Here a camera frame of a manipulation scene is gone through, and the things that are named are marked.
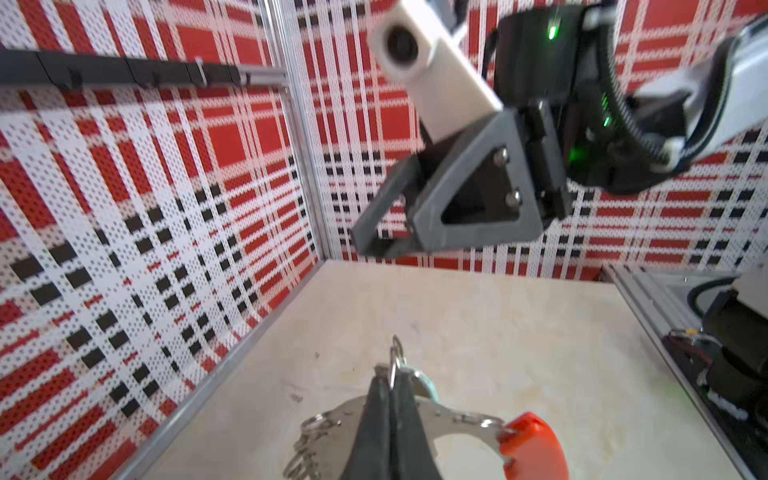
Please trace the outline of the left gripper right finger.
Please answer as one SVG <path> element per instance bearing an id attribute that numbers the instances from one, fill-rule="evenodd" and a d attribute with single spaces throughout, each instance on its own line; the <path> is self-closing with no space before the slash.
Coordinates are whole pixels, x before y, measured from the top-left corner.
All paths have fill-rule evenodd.
<path id="1" fill-rule="evenodd" d="M 392 479 L 441 479 L 405 373 L 396 374 L 390 391 L 390 430 Z"/>

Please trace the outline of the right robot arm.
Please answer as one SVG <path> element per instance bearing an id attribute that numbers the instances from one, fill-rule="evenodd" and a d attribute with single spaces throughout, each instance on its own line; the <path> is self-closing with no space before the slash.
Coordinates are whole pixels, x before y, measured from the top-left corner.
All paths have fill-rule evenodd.
<path id="1" fill-rule="evenodd" d="M 420 116 L 401 160 L 356 221 L 362 256 L 528 243 L 569 217 L 570 182 L 616 196 L 687 172 L 767 116 L 767 19 L 707 60 L 622 91 L 616 6 L 551 5 L 502 18 L 474 68 L 458 46 L 463 1 L 399 1 L 368 45 Z"/>

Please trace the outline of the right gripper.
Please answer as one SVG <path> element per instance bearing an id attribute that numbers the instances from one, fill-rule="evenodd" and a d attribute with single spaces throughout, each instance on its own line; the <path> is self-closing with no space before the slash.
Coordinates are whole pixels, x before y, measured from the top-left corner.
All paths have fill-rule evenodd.
<path id="1" fill-rule="evenodd" d="M 352 228 L 360 256 L 531 242 L 573 212 L 566 164 L 552 109 L 534 99 L 482 118 L 399 161 Z M 387 239 L 378 224 L 405 199 L 405 238 Z"/>

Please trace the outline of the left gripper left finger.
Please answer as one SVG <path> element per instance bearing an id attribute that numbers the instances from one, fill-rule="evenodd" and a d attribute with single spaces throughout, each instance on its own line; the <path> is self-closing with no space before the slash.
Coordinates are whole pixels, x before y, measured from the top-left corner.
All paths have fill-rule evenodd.
<path id="1" fill-rule="evenodd" d="M 387 480 L 391 477 L 390 420 L 389 384 L 384 378 L 374 376 L 341 479 Z"/>

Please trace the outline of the mint green key tag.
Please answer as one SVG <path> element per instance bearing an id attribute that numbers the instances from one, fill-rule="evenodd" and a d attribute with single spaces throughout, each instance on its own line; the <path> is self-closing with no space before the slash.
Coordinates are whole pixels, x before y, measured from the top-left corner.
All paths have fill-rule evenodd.
<path id="1" fill-rule="evenodd" d="M 439 402 L 439 395 L 435 383 L 420 369 L 408 364 L 401 364 L 399 372 L 405 374 L 405 379 L 410 385 L 414 396 Z"/>

